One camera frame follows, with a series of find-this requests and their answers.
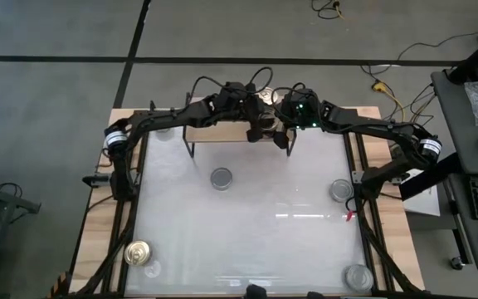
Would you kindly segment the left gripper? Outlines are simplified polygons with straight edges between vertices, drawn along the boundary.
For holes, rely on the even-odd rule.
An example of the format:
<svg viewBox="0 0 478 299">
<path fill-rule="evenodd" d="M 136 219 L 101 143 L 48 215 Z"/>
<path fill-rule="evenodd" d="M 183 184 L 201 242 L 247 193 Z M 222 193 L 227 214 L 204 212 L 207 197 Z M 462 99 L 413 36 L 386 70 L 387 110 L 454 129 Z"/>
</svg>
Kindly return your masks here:
<svg viewBox="0 0 478 299">
<path fill-rule="evenodd" d="M 262 138 L 266 140 L 274 138 L 274 130 L 261 131 L 260 115 L 263 112 L 263 102 L 257 96 L 249 96 L 242 102 L 240 120 L 250 124 L 250 129 L 246 132 L 246 138 L 251 143 L 255 143 Z"/>
</svg>

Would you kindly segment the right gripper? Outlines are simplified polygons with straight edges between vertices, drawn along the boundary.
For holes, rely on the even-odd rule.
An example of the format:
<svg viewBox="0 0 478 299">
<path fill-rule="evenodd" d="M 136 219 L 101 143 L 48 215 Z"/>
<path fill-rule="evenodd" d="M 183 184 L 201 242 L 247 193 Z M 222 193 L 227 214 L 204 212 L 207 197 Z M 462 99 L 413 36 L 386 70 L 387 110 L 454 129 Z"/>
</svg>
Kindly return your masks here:
<svg viewBox="0 0 478 299">
<path fill-rule="evenodd" d="M 287 88 L 283 99 L 274 104 L 275 116 L 280 121 L 280 129 L 274 133 L 274 143 L 280 149 L 289 146 L 288 130 L 304 130 L 307 128 L 326 131 L 321 119 L 322 104 L 317 94 L 308 88 Z"/>
</svg>

